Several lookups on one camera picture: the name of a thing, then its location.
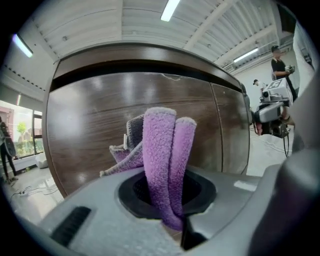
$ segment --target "white ceiling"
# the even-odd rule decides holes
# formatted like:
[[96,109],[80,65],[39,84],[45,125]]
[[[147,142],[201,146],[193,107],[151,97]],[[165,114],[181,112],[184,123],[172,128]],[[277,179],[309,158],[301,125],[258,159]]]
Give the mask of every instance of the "white ceiling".
[[[278,9],[269,0],[180,0],[169,22],[160,20],[167,0],[48,0],[19,35],[33,51],[26,57],[11,45],[1,81],[42,100],[57,61],[71,53],[114,41],[174,46],[226,70],[250,65],[286,44]],[[233,59],[258,47],[250,57]]]

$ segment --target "man in black shirt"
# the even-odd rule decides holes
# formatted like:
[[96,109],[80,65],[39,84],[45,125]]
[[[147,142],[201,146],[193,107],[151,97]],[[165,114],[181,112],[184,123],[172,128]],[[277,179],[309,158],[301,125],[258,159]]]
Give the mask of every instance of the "man in black shirt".
[[276,76],[276,79],[286,78],[286,81],[290,87],[293,101],[296,100],[297,94],[296,91],[290,81],[289,75],[290,73],[286,71],[286,64],[280,59],[281,52],[279,49],[279,46],[275,45],[271,47],[271,51],[273,54],[273,59],[271,60],[271,66],[273,69],[273,72]]

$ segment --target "wall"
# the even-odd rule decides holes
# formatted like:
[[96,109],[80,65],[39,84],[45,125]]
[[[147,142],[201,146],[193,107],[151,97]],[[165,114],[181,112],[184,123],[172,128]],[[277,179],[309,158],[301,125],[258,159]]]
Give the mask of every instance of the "wall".
[[[290,80],[292,81],[293,87],[298,88],[300,83],[299,71],[297,66],[296,55],[293,50],[287,52],[281,58],[286,65],[294,65],[295,72],[290,75]],[[236,74],[234,77],[237,78],[240,82],[242,82],[246,88],[246,92],[250,98],[250,106],[253,110],[260,103],[260,90],[257,86],[253,85],[254,80],[258,79],[265,84],[270,84],[272,82],[271,79],[271,61],[264,62],[252,69],[246,70],[242,73]]]
[[[18,95],[19,95],[18,92],[0,83],[0,101],[4,101],[7,103],[16,105]],[[19,106],[27,109],[31,109],[31,110],[40,111],[40,112],[43,111],[43,102],[36,100],[34,98],[28,97],[24,94],[21,94]]]

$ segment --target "person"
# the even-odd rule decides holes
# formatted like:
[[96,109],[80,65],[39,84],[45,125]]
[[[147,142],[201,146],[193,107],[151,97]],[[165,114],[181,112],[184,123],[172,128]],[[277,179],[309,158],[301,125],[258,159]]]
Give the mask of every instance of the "person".
[[281,57],[281,51],[279,49],[279,46],[274,45],[271,47],[271,51],[273,54],[273,59],[271,60],[271,66],[272,70],[276,76],[276,79],[282,79],[286,78],[286,81],[289,85],[290,91],[292,93],[292,99],[293,101],[297,98],[297,93],[291,83],[291,80],[289,78],[290,72],[286,71],[286,64],[280,59]]
[[[16,181],[17,178],[15,176],[17,176],[16,173],[16,168],[14,166],[14,163],[12,161],[12,156],[9,155],[7,148],[6,148],[6,137],[10,137],[10,134],[8,132],[8,128],[6,126],[6,124],[2,121],[1,116],[0,116],[0,153],[1,153],[1,161],[2,161],[2,165],[3,165],[3,170],[5,173],[5,177],[7,182],[10,184],[12,181]],[[8,158],[9,164],[11,166],[12,172],[14,177],[12,179],[9,179],[9,175],[8,175],[8,170],[7,170],[7,163],[6,163],[6,157]]]
[[262,95],[263,90],[267,87],[264,82],[260,82],[260,81],[258,81],[257,79],[254,79],[253,85],[254,85],[254,86],[258,86],[258,88],[259,88],[260,91],[261,91],[261,95]]

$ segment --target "wood grain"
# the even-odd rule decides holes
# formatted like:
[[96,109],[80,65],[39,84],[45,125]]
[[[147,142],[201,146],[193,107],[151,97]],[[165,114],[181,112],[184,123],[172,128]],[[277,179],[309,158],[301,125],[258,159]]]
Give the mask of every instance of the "wood grain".
[[54,79],[90,65],[125,60],[158,61],[193,68],[199,73],[210,74],[223,82],[240,88],[239,82],[233,76],[207,59],[189,51],[149,43],[132,42],[107,44],[67,56],[60,61]]
[[122,144],[126,122],[154,106],[172,108],[177,117],[197,122],[189,164],[211,172],[222,170],[218,112],[208,82],[161,73],[107,74],[49,94],[48,147],[65,193],[113,166],[109,146]]
[[249,160],[249,121],[243,94],[211,84],[221,123],[223,163],[225,173],[241,174]]

